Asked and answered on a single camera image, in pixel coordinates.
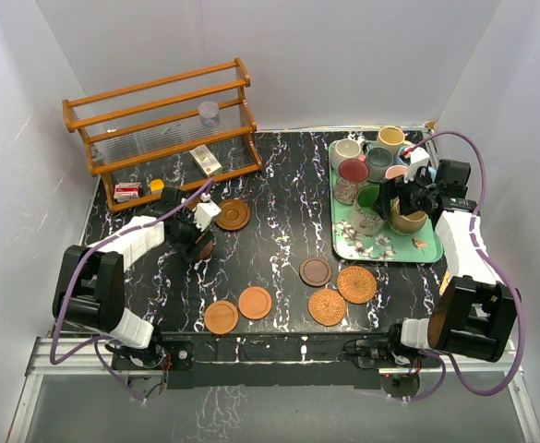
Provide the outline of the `dark walnut coaster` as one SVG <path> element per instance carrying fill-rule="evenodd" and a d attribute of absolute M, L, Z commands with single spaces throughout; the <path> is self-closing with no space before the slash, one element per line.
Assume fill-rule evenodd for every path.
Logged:
<path fill-rule="evenodd" d="M 322 287 L 331 280 L 332 269 L 325 258 L 309 257 L 301 263 L 299 276 L 308 286 Z"/>
<path fill-rule="evenodd" d="M 209 241 L 206 243 L 206 245 L 200 250 L 198 254 L 198 259 L 206 259 L 210 256 L 213 250 L 214 243 L 212 241 Z"/>

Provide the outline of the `green floral tray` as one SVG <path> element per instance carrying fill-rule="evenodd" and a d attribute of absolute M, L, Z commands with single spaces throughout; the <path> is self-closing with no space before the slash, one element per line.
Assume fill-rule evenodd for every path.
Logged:
<path fill-rule="evenodd" d="M 329 146 L 330 152 L 336 141 Z M 365 147 L 365 155 L 376 144 Z M 432 223 L 427 219 L 425 226 L 412 235 L 395 233 L 385 224 L 374 237 L 357 233 L 350 223 L 352 205 L 343 205 L 334 198 L 334 185 L 337 172 L 330 166 L 330 214 L 332 225 L 332 243 L 337 255 L 348 260 L 394 261 L 402 263 L 434 263 L 442 258 L 443 247 L 434 233 Z M 363 186 L 377 185 L 368 180 Z"/>

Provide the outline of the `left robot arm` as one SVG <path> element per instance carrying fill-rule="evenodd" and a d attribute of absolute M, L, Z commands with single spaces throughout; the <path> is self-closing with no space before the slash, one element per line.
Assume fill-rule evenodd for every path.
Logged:
<path fill-rule="evenodd" d="M 64 324 L 89 329 L 106 339 L 107 349 L 153 368 L 165 354 L 160 334 L 148 320 L 126 307 L 125 273 L 139 259 L 167 244 L 185 261 L 207 257 L 212 222 L 220 207 L 211 181 L 193 194 L 170 187 L 120 230 L 92 245 L 72 245 L 63 255 L 53 301 L 56 321 L 50 350 L 54 365 L 64 362 L 56 348 Z"/>

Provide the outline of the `orange wooden shelf rack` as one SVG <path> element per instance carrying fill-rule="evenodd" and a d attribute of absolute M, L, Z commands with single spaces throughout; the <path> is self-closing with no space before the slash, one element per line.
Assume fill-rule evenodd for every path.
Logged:
<path fill-rule="evenodd" d="M 218 182 L 261 171 L 253 136 L 257 123 L 248 106 L 251 77 L 240 58 L 132 86 L 63 100 L 66 129 L 78 133 L 90 174 L 102 180 L 112 213 L 158 198 L 144 189 L 140 198 L 116 203 L 114 174 L 139 165 L 155 166 L 205 144 L 222 163 Z M 201 124 L 198 106 L 220 106 L 220 123 Z"/>

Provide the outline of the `brown ringed wooden saucer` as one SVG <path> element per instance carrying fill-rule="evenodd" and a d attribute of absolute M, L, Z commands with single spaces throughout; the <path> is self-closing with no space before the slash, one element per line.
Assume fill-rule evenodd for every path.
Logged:
<path fill-rule="evenodd" d="M 244 228 L 250 220 L 250 209 L 240 199 L 225 199 L 218 206 L 221 214 L 215 220 L 217 226 L 225 231 L 237 231 Z"/>

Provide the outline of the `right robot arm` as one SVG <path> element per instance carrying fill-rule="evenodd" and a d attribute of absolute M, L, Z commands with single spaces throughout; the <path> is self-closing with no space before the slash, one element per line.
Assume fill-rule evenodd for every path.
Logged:
<path fill-rule="evenodd" d="M 481 257 L 477 204 L 466 197 L 470 174 L 467 162 L 443 159 L 436 175 L 420 166 L 411 178 L 383 181 L 371 206 L 386 222 L 394 210 L 401 215 L 423 211 L 443 247 L 450 275 L 430 317 L 406 318 L 390 328 L 385 352 L 395 365 L 409 365 L 421 349 L 488 362 L 504 353 L 516 305 L 507 285 Z"/>

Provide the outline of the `brown stoneware mug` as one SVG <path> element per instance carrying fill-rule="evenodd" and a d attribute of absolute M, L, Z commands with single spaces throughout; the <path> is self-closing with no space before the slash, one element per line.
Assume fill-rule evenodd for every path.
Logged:
<path fill-rule="evenodd" d="M 428 219 L 427 214 L 423 211 L 401 215 L 400 200 L 398 198 L 393 200 L 390 209 L 389 226 L 395 233 L 400 235 L 412 235 L 419 232 Z"/>

